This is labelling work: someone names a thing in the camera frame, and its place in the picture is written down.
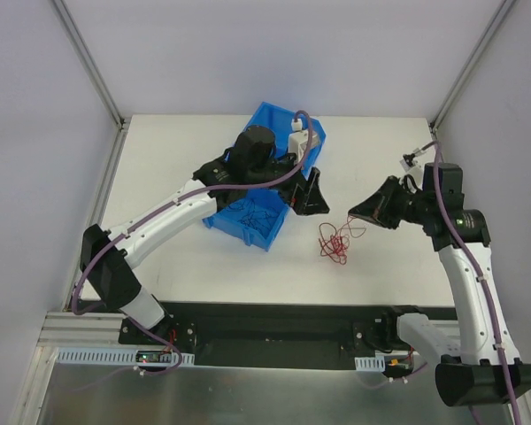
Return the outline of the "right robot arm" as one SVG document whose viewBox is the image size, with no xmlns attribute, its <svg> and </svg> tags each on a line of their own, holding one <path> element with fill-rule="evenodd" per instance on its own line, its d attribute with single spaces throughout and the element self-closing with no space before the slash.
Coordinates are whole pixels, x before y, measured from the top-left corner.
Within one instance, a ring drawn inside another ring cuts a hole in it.
<svg viewBox="0 0 531 425">
<path fill-rule="evenodd" d="M 426 164 L 422 186 L 410 190 L 390 176 L 349 215 L 386 229 L 403 221 L 430 237 L 447 274 L 458 319 L 452 340 L 416 306 L 393 306 L 376 335 L 385 348 L 408 344 L 435 371 L 447 406 L 506 404 L 531 390 L 531 364 L 522 361 L 504 321 L 491 270 L 484 215 L 464 207 L 463 171 Z"/>
</svg>

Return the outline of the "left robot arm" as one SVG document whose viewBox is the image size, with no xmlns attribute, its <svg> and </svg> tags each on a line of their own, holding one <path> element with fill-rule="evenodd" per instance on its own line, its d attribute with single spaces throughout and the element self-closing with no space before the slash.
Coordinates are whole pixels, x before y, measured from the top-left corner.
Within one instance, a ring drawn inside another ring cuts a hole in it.
<svg viewBox="0 0 531 425">
<path fill-rule="evenodd" d="M 149 344 L 163 343 L 171 318 L 139 282 L 134 270 L 161 244 L 198 220 L 219 213 L 254 189 L 271 189 L 297 215 L 328 213 L 319 189 L 319 170 L 302 171 L 304 160 L 295 153 L 274 157 L 271 129 L 250 126 L 233 146 L 205 163 L 168 199 L 143 215 L 109 230 L 97 224 L 82 236 L 81 279 L 95 290 L 110 310 L 124 313 Z"/>
</svg>

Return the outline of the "blue plastic compartment bin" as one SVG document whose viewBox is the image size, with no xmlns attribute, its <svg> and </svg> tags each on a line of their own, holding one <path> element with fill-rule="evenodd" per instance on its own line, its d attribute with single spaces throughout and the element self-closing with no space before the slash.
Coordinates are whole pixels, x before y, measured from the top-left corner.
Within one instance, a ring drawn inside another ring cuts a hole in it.
<svg viewBox="0 0 531 425">
<path fill-rule="evenodd" d="M 288 152 L 290 123 L 294 112 L 280 106 L 262 103 L 251 116 L 247 125 L 269 128 L 275 136 L 276 151 L 280 158 Z M 289 206 L 272 189 L 254 189 L 229 207 L 203 219 L 207 228 L 216 228 L 230 236 L 239 238 L 248 246 L 257 246 L 268 251 L 278 235 Z"/>
</svg>

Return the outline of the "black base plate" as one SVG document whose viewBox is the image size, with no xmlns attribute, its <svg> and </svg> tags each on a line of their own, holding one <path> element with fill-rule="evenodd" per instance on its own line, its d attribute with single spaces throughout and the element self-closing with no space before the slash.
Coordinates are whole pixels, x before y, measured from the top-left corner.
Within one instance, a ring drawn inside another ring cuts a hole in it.
<svg viewBox="0 0 531 425">
<path fill-rule="evenodd" d="M 453 319 L 451 308 L 415 305 L 259 305 L 165 302 L 163 337 L 198 366 L 352 370 L 377 350 L 405 351 L 402 313 Z"/>
</svg>

